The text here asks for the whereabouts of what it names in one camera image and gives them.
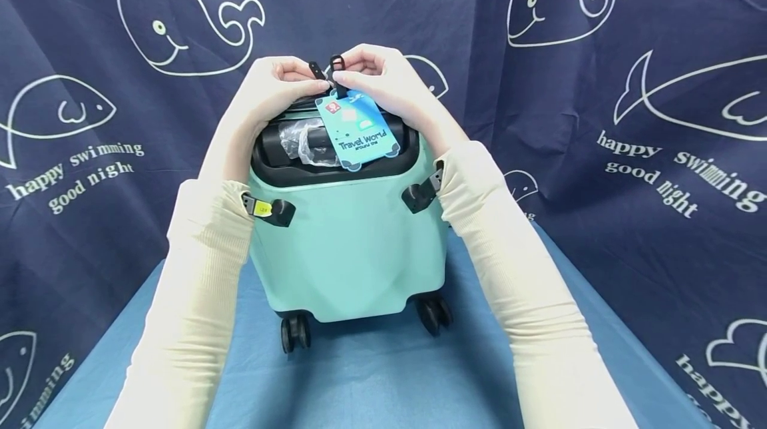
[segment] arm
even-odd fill
[[[439,200],[509,337],[526,429],[631,429],[629,412],[559,269],[481,143],[444,115],[425,137],[444,162]]]
[[[213,135],[200,176],[178,189],[170,252],[105,429],[203,429],[226,363],[253,220],[241,196],[266,121],[328,88],[294,57],[251,66]]]

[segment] whale print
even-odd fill
[[[35,362],[37,334],[15,331],[0,335],[0,426],[27,387]]]
[[[737,345],[735,335],[738,329],[742,327],[755,328],[757,332],[763,332],[757,347],[754,348],[754,352],[751,352],[750,350],[746,351],[747,353],[753,354],[754,363],[743,364],[740,362],[733,362],[733,360],[720,360],[715,358],[713,355],[714,349],[726,345]],[[755,370],[755,372],[758,372],[759,375],[761,375],[762,382],[767,388],[767,322],[760,319],[738,319],[733,321],[730,323],[730,326],[727,327],[725,338],[716,339],[716,341],[708,343],[708,346],[706,347],[706,362],[712,368],[723,367]]]
[[[5,145],[0,167],[18,169],[14,136],[49,140],[78,135],[112,119],[117,107],[94,87],[71,76],[52,75],[30,82],[0,117]]]
[[[538,192],[538,182],[527,171],[509,171],[503,176],[506,178],[506,185],[509,186],[511,196],[517,203]]]
[[[419,55],[405,55],[405,58],[410,62],[410,65],[413,66],[415,72],[421,77],[423,84],[429,87],[429,91],[431,91],[437,99],[448,92],[450,87],[447,84],[445,75],[432,61]],[[322,72],[325,77],[327,77],[330,71],[331,67],[328,65]]]
[[[143,59],[163,75],[221,75],[242,66],[253,52],[253,24],[263,26],[266,22],[261,2],[243,0],[235,4],[224,1],[218,6],[218,20],[214,22],[202,0],[190,1],[194,9],[185,7],[184,14],[195,11],[193,18],[196,20],[195,24],[186,28],[182,22],[176,24],[172,6],[181,4],[176,0],[167,1],[166,6],[158,1],[152,1],[155,4],[151,4],[141,0],[117,0],[117,11],[128,37]],[[225,12],[236,14],[244,21],[229,19]],[[222,29],[230,28],[236,30],[236,37],[222,34]],[[190,35],[200,30],[205,35],[198,36],[196,32]],[[236,49],[237,61],[225,61],[222,54],[230,53],[232,49]],[[211,54],[218,56],[215,61],[211,61]]]
[[[509,44],[514,47],[536,47],[562,45],[584,39],[607,22],[616,2],[509,0],[509,10],[506,13]]]
[[[753,86],[748,86],[753,84],[753,80],[744,79],[740,71],[732,70],[733,66],[761,63],[761,66],[753,67],[752,70],[753,74],[763,75],[767,65],[762,61],[767,60],[767,55],[744,57],[703,67],[648,89],[647,71],[651,56],[652,51],[647,51],[631,67],[626,78],[625,91],[615,104],[615,125],[624,120],[631,110],[641,105],[653,115],[673,125],[743,141],[767,141],[767,109],[764,99],[757,97],[761,92],[753,91]],[[687,87],[702,91],[703,97],[697,97],[696,101],[706,101],[706,104],[700,105],[696,102],[694,107],[692,104],[680,107],[676,97]],[[705,91],[711,91],[712,94],[707,95]],[[740,95],[733,98],[733,92]],[[726,99],[717,101],[717,97]]]

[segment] blue cloth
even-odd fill
[[[693,405],[539,231],[591,325],[642,429],[706,429]],[[285,355],[279,318],[243,268],[232,348],[208,427],[522,428],[509,343],[469,254],[451,232],[444,296],[455,324],[432,338],[415,308],[369,320],[311,323],[312,348]],[[36,429],[101,429],[125,379],[161,267],[131,300]]]
[[[0,428],[165,257],[251,62],[363,41],[409,57],[703,412],[767,420],[765,23],[767,0],[0,0]]]

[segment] cream arm sleeve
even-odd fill
[[[253,220],[246,185],[186,181],[170,252],[106,429],[203,429],[234,328]]]
[[[558,268],[493,157],[467,141],[442,158],[439,200],[509,337],[525,429],[632,429]]]
[[[476,142],[450,150],[439,194],[509,335],[526,429],[631,429],[615,388],[534,229]],[[187,181],[168,230],[170,252],[106,429],[203,429],[234,328],[253,221],[246,185]]]

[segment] suitcase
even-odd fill
[[[272,211],[256,218],[250,256],[282,318],[285,353],[311,346],[309,316],[322,323],[385,316],[413,301],[434,337],[453,321],[438,293],[447,237],[434,201],[441,171],[418,132],[382,114],[399,156],[356,173],[303,165],[284,150],[279,124],[319,117],[313,97],[296,101],[256,141],[248,185]],[[324,127],[308,133],[308,144],[333,151]]]

